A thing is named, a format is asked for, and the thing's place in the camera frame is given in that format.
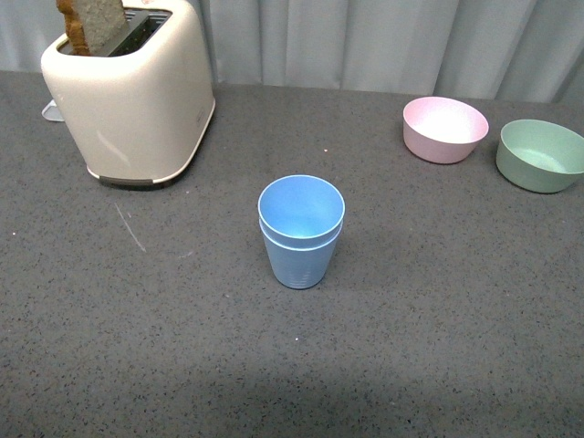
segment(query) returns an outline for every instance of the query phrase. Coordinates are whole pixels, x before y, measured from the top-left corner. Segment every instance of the curtain fold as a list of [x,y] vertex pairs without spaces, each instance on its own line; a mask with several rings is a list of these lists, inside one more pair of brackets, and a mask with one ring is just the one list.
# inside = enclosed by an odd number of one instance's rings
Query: curtain fold
[[[39,71],[55,0],[4,1],[0,69]],[[584,105],[582,0],[189,1],[217,82]]]

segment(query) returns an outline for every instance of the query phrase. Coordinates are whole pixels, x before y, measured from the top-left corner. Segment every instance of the stacked cups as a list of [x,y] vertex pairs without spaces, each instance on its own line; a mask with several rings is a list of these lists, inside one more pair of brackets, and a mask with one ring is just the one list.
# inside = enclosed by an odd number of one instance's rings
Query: stacked cups
[[339,190],[316,176],[290,175],[270,183],[257,208],[278,281],[293,289],[316,285],[343,226],[345,202]]

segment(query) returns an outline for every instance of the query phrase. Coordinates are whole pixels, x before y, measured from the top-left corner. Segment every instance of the plastic cup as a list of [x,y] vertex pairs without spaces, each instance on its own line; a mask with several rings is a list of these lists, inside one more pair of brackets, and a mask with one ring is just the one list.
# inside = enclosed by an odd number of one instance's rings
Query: plastic cup
[[293,289],[316,285],[342,229],[345,202],[339,190],[316,176],[290,175],[270,183],[257,208],[277,280]]

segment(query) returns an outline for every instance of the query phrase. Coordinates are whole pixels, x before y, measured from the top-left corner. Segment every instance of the bread slice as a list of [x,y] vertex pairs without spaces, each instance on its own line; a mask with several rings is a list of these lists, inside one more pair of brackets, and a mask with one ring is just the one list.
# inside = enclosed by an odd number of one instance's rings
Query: bread slice
[[74,55],[91,56],[126,26],[121,0],[57,0]]

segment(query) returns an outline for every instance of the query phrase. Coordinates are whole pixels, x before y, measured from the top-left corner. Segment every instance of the mint green bowl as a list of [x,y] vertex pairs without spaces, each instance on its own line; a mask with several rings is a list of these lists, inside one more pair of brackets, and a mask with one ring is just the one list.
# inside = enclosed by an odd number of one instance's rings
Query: mint green bowl
[[496,167],[531,192],[560,192],[584,175],[584,138],[548,121],[511,121],[501,130]]

